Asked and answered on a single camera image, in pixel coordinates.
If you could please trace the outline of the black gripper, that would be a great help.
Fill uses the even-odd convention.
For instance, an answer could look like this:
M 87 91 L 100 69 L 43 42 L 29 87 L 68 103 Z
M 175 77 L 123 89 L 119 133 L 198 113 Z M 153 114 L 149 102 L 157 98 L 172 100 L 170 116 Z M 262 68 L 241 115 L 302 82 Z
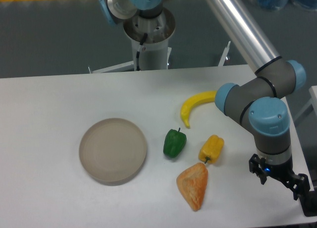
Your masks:
M 271 165 L 267 159 L 253 154 L 249 159 L 249 171 L 260 179 L 262 185 L 265 184 L 268 176 L 280 181 L 293 192 L 295 201 L 306 198 L 310 191 L 308 176 L 303 173 L 295 174 L 293 172 L 292 156 L 282 164 Z

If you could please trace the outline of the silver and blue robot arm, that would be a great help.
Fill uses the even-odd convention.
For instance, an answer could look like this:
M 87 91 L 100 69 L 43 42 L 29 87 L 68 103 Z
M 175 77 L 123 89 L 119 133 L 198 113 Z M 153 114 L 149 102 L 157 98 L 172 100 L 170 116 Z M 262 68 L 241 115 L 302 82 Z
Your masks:
M 175 21 L 163 3 L 167 0 L 99 0 L 111 24 L 124 24 L 126 35 L 136 48 L 135 70 L 167 69 L 167 50 L 153 50 L 167 40 Z M 290 118 L 282 98 L 306 82 L 304 68 L 294 60 L 285 61 L 261 31 L 240 0 L 206 0 L 222 27 L 256 75 L 238 86 L 221 86 L 215 104 L 226 116 L 249 131 L 257 153 L 249 160 L 250 172 L 261 183 L 272 177 L 291 189 L 294 198 L 309 202 L 308 177 L 292 170 Z

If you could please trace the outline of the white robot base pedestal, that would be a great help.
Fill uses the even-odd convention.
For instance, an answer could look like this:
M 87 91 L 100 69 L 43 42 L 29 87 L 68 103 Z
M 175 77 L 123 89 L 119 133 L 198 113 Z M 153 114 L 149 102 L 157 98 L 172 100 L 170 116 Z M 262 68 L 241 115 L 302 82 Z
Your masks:
M 175 19 L 168 9 L 158 9 L 158 15 L 155 15 L 155 11 L 146 10 L 123 22 L 125 35 L 131 41 L 132 61 L 92 73 L 168 69 L 171 52 L 168 42 L 175 31 Z

